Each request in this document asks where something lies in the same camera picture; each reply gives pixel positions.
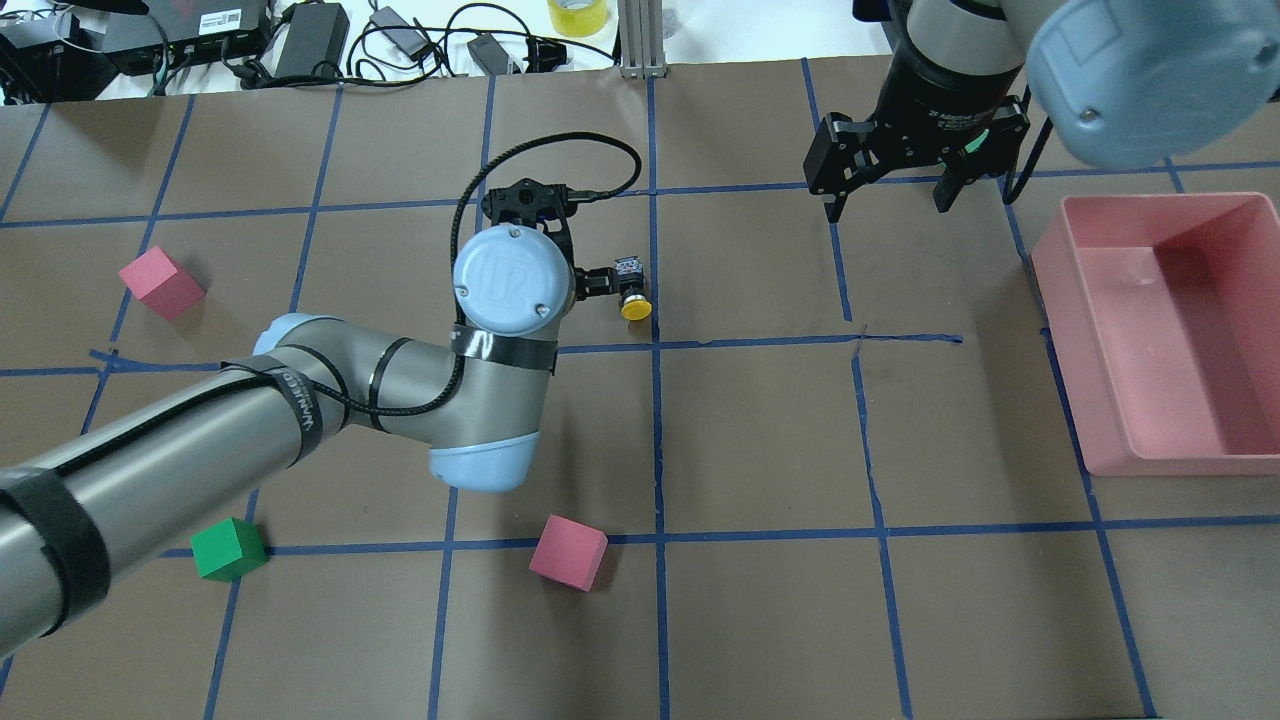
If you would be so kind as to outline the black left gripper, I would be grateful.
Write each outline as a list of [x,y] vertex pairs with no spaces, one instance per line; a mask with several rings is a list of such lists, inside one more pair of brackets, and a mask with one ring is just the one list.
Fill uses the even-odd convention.
[[[484,217],[492,224],[512,224],[534,228],[549,238],[564,255],[575,260],[572,218],[581,204],[581,192],[567,184],[524,178],[511,186],[486,191],[480,202]],[[614,268],[575,268],[573,297],[576,301],[620,293],[618,273]]]

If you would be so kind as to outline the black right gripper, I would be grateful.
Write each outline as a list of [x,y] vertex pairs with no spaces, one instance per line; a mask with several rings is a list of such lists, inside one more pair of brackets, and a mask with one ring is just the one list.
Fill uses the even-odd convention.
[[897,170],[942,167],[932,191],[940,214],[984,177],[1011,176],[1030,128],[1027,100],[1011,91],[1019,72],[891,61],[874,110],[864,120],[823,115],[806,151],[806,187],[822,196],[826,222],[840,222],[851,192]]

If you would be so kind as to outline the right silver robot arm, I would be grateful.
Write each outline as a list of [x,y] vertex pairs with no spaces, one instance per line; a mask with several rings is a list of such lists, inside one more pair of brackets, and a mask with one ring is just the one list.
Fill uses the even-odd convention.
[[892,53],[870,115],[824,115],[804,158],[833,223],[895,172],[940,168],[941,213],[984,178],[1009,205],[1052,136],[1088,167],[1149,167],[1277,99],[1275,1],[856,1],[852,15]]

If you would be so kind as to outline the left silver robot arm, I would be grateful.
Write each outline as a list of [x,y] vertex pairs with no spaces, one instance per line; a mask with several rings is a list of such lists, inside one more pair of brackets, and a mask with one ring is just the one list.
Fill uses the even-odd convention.
[[639,259],[577,268],[570,232],[548,228],[600,200],[530,179],[490,191],[490,225],[452,263],[461,316],[444,346],[285,314],[251,356],[5,468],[3,655],[83,616],[207,512],[347,427],[425,443],[430,474],[457,489],[522,484],[562,319],[585,299],[646,292]]

